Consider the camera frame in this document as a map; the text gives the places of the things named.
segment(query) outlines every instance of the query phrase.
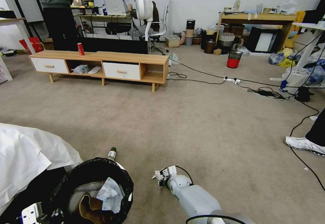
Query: white drawer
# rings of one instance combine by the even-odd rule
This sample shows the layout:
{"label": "white drawer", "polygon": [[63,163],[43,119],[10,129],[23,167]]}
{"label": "white drawer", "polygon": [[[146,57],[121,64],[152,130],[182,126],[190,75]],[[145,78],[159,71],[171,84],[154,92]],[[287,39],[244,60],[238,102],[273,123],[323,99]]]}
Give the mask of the white drawer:
{"label": "white drawer", "polygon": [[48,58],[31,58],[36,71],[49,73],[69,73],[64,60]]}
{"label": "white drawer", "polygon": [[103,62],[105,77],[140,80],[139,64]]}

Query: person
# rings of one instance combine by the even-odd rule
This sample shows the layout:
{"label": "person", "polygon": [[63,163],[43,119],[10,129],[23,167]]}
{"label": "person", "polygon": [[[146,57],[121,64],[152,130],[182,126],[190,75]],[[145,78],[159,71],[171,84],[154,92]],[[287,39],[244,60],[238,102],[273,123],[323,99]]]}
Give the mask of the person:
{"label": "person", "polygon": [[72,0],[40,0],[43,17],[55,50],[77,50]]}
{"label": "person", "polygon": [[[153,4],[153,22],[159,22],[159,13],[158,13],[158,9],[156,7],[156,3],[152,2]],[[137,15],[136,15],[136,10],[132,9],[132,4],[128,5],[130,14],[133,18],[138,19]],[[146,31],[146,27],[147,27],[147,20],[144,20],[144,25],[141,25],[139,27],[134,27],[131,28],[130,30],[130,35],[132,37],[133,40],[140,40],[141,37],[143,37],[145,35],[145,31]],[[159,32],[159,23],[152,23],[149,29],[149,34],[154,34]]]}
{"label": "person", "polygon": [[285,137],[284,142],[292,148],[308,150],[314,154],[325,157],[324,129],[325,108],[319,114],[305,138]]}

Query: white laptop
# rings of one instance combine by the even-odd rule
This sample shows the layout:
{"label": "white laptop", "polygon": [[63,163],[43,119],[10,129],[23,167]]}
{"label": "white laptop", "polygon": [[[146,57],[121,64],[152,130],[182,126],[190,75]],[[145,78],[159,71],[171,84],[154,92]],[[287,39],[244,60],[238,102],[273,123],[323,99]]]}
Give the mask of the white laptop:
{"label": "white laptop", "polygon": [[104,0],[108,15],[126,16],[130,14],[124,0]]}

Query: wooden tv stand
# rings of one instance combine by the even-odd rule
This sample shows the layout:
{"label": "wooden tv stand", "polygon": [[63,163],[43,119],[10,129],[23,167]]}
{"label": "wooden tv stand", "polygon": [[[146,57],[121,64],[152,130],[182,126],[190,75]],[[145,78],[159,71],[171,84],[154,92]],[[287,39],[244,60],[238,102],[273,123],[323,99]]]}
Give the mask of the wooden tv stand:
{"label": "wooden tv stand", "polygon": [[[165,84],[168,75],[168,56],[143,55],[116,52],[85,52],[81,56],[75,51],[44,50],[29,56],[37,72],[49,74],[53,83],[52,74],[64,74],[73,76],[89,76],[127,81],[152,83],[152,92],[159,84]],[[78,74],[72,71],[78,65],[88,65],[90,69],[101,66],[98,73]]]}

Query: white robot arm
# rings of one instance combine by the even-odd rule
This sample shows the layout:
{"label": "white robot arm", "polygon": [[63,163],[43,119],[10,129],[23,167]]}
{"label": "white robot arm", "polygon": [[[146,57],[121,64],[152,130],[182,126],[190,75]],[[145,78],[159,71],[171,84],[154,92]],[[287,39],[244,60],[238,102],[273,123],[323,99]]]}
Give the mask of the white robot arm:
{"label": "white robot arm", "polygon": [[192,179],[177,175],[176,167],[178,166],[169,166],[155,171],[152,179],[156,178],[160,187],[166,186],[177,197],[190,216],[186,223],[194,219],[193,223],[196,224],[255,224],[243,214],[223,213],[218,200],[201,186],[194,185]]}

